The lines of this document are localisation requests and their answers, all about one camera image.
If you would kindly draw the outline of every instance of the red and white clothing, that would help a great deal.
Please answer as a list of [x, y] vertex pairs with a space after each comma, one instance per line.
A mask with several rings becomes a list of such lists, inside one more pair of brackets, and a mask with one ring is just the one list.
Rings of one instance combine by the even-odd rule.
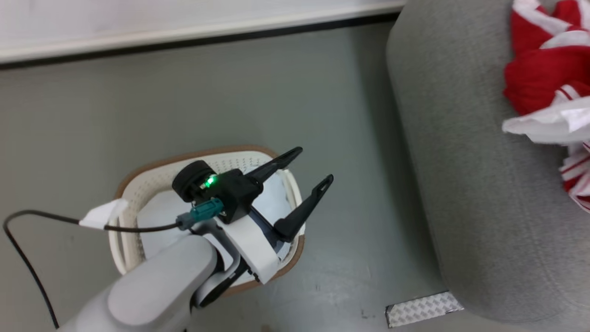
[[561, 0], [549, 15], [537, 0], [514, 0], [514, 60], [504, 95], [521, 115], [504, 131], [567, 144], [564, 188], [590, 212], [590, 3]]

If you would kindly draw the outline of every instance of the gray ottoman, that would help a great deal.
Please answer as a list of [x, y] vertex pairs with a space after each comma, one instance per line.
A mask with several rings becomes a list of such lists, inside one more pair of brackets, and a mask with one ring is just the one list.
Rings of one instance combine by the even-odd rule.
[[500, 129], [516, 114], [510, 6], [409, 0], [388, 46], [395, 96], [451, 292], [491, 320], [588, 331], [590, 214], [562, 190], [565, 151]]

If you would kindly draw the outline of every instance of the red and white striped fabric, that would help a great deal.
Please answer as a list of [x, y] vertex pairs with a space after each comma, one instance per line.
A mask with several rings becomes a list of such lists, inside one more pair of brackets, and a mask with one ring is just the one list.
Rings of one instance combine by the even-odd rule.
[[[531, 114], [540, 110], [544, 111], [546, 119], [546, 115], [551, 113], [548, 108], [555, 105], [567, 106], [572, 100], [590, 96], [590, 3], [586, 0], [562, 0], [557, 3], [553, 14], [549, 15], [537, 0], [514, 0], [510, 20], [512, 47], [516, 57], [504, 71], [504, 95], [521, 115], [516, 120], [523, 121], [526, 118], [530, 121]], [[579, 104], [583, 102], [583, 108], [587, 107], [586, 111], [590, 113], [590, 98], [585, 100], [588, 102], [579, 100], [576, 108], [568, 111], [580, 110]], [[555, 113], [563, 110], [564, 108], [559, 108]], [[507, 122], [521, 125], [514, 120]], [[585, 119], [580, 122], [581, 127], [590, 123]], [[588, 212], [589, 138], [585, 138], [587, 141], [582, 139], [568, 145], [570, 157], [563, 161], [563, 167], [559, 169], [564, 180], [564, 189]]]

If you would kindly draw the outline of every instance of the gray floor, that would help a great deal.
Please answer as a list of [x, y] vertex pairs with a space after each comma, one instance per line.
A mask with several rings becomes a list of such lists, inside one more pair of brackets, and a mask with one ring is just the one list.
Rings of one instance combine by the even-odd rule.
[[[196, 313], [193, 329], [385, 331], [386, 305], [445, 289], [386, 74], [391, 26], [0, 72], [0, 214], [82, 216], [154, 160], [223, 145], [301, 145], [291, 169], [304, 193], [328, 173], [336, 179], [308, 222], [299, 263]], [[104, 233], [38, 219], [14, 233], [62, 322], [117, 277]], [[3, 236], [0, 259], [2, 329], [50, 330]], [[501, 329], [461, 313], [400, 331], [486, 328]]]

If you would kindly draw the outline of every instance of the green led indicator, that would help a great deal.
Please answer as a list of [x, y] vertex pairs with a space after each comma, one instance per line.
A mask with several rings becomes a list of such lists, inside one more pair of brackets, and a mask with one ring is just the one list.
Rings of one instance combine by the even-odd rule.
[[213, 185], [213, 183], [215, 183], [217, 181], [217, 175], [212, 175], [210, 176], [206, 181], [205, 181], [205, 187], [209, 188], [210, 186]]

